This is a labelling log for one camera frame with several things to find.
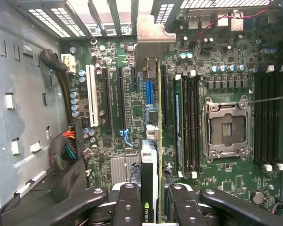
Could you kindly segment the black open PC case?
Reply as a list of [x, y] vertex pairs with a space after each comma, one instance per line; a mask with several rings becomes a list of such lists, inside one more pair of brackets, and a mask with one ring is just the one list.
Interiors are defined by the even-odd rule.
[[283, 226], [283, 0], [0, 0], [0, 226]]

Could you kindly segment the white expansion slot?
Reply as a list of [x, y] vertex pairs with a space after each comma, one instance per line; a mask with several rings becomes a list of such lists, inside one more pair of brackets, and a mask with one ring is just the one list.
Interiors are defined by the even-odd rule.
[[87, 82], [87, 95], [90, 126], [99, 126], [99, 111], [98, 111], [98, 95], [95, 81], [95, 67], [94, 65], [86, 65], [86, 82]]

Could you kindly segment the grey power supply unit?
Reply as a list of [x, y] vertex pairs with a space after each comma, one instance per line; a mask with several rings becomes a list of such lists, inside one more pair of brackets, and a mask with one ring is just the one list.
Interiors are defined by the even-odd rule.
[[44, 49], [59, 53], [57, 39], [0, 0], [0, 209], [45, 177], [50, 141], [67, 125]]

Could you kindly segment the installed green RAM stick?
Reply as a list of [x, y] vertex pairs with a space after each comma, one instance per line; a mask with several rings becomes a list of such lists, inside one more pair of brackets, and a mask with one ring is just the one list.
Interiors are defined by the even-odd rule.
[[182, 78], [180, 74], [174, 77], [175, 105], [175, 141], [178, 177], [184, 177], [183, 130], [182, 130]]

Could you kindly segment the CPU socket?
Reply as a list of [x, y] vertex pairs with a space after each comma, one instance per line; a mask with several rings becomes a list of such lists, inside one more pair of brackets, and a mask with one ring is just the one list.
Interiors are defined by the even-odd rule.
[[251, 107], [242, 95], [236, 102], [215, 102], [206, 97], [202, 108], [203, 155], [208, 164], [215, 159], [240, 158], [251, 154]]

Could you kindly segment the green Dell motherboard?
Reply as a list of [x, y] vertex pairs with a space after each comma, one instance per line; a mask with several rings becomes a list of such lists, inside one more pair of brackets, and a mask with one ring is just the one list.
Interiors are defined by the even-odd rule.
[[[186, 183], [195, 192], [219, 188], [248, 202], [251, 192], [262, 191], [262, 206], [274, 210], [283, 191], [283, 99], [249, 104], [251, 147], [246, 161], [203, 155], [202, 108], [206, 97], [215, 102], [248, 101], [283, 96], [283, 14], [269, 11], [243, 21], [242, 31], [220, 28], [209, 16], [191, 16], [174, 24], [177, 35], [160, 63], [162, 76], [163, 162], [173, 182]], [[113, 187], [110, 159], [141, 155], [145, 138], [146, 100], [142, 74], [133, 54], [135, 38], [63, 42], [62, 60], [69, 76], [70, 105], [78, 134], [67, 135], [66, 154], [85, 161], [87, 184]], [[86, 65], [94, 65], [99, 126], [89, 118]], [[184, 177], [178, 177], [175, 141], [174, 77], [182, 78], [182, 136]]]

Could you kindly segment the blue expansion slot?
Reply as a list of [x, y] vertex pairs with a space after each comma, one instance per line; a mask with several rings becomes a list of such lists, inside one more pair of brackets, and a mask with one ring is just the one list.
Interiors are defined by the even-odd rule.
[[146, 105], [152, 105], [154, 94], [153, 94], [153, 82], [146, 81], [145, 82], [145, 92], [146, 92]]

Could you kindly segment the silver chipset heatsink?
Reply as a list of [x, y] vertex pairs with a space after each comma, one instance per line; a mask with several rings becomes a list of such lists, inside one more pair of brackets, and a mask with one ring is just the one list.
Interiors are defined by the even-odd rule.
[[114, 157], [110, 159], [112, 185], [130, 182], [131, 166], [140, 163], [140, 156]]

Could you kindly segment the socket locking lever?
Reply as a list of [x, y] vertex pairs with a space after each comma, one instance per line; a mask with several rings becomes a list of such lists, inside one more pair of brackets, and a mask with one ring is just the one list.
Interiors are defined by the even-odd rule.
[[266, 98], [266, 99], [261, 99], [261, 100], [253, 100], [253, 101], [248, 101], [248, 104], [254, 104], [254, 103], [261, 103], [261, 102], [268, 102], [268, 101], [276, 101], [276, 100], [281, 100], [283, 99], [283, 96], [281, 97], [272, 97], [272, 98]]

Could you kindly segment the coin cell battery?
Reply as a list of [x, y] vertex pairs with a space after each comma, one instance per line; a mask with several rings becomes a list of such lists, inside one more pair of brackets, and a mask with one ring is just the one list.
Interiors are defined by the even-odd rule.
[[260, 190], [255, 190], [251, 192], [250, 198], [255, 205], [261, 205], [266, 200], [265, 194]]

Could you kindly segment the black plastic fan shroud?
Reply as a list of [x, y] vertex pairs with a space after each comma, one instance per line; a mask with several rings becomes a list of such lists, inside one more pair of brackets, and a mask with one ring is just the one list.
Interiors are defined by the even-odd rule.
[[50, 173], [22, 198], [10, 202], [1, 215], [2, 226], [15, 226], [87, 188], [82, 159], [64, 171]]

